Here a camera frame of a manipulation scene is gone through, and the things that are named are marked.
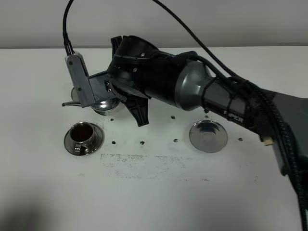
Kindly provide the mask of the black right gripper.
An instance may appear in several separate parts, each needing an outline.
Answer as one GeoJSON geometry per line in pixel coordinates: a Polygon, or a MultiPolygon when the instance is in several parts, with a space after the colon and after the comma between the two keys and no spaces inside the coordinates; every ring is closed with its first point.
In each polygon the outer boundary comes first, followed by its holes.
{"type": "Polygon", "coordinates": [[[124,36],[107,72],[116,87],[131,94],[124,105],[142,127],[149,124],[149,98],[175,104],[175,86],[184,67],[183,55],[163,52],[137,36],[124,36]]]}

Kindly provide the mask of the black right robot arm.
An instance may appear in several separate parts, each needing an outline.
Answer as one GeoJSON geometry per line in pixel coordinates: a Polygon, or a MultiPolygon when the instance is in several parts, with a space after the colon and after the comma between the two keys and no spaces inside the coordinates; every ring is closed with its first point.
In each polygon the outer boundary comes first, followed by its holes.
{"type": "Polygon", "coordinates": [[[172,55],[136,36],[111,39],[112,84],[130,98],[155,98],[185,111],[202,107],[272,140],[283,175],[308,172],[308,101],[225,77],[193,51],[172,55]]]}

